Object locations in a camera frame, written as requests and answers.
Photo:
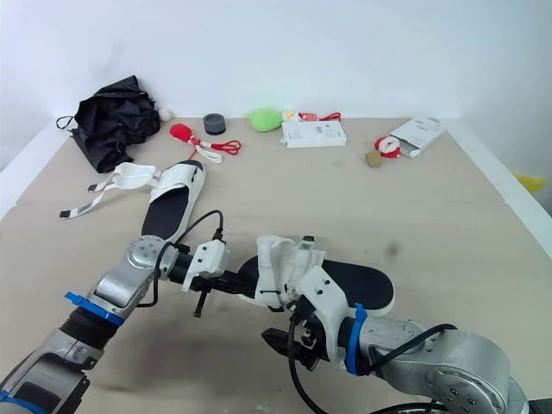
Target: white sandal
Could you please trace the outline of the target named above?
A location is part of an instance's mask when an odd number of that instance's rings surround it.
[[[181,161],[164,172],[155,166],[123,162],[103,183],[88,187],[88,191],[101,191],[96,198],[77,209],[61,211],[60,217],[74,218],[87,213],[102,201],[108,190],[132,190],[150,185],[149,209],[141,233],[173,242],[184,231],[204,181],[204,167],[195,160]]]

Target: green sponge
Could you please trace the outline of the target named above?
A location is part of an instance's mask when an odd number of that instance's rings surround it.
[[[248,118],[251,126],[257,132],[267,132],[282,124],[282,115],[277,110],[268,108],[250,112]]]

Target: white box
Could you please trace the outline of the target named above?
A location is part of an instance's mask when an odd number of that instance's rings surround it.
[[[282,122],[288,148],[341,147],[347,143],[339,121],[286,121]]]
[[[414,158],[446,131],[439,122],[429,118],[413,118],[389,135],[400,141],[401,154]]]

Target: folded umbrella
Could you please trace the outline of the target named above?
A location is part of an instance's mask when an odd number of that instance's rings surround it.
[[[72,138],[99,173],[132,162],[126,153],[160,129],[154,101],[140,89],[136,76],[105,86],[78,106]]]

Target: small brown block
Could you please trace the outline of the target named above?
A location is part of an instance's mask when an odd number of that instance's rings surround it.
[[[366,154],[366,161],[371,168],[379,168],[383,164],[383,157],[380,155],[380,151],[372,151]]]

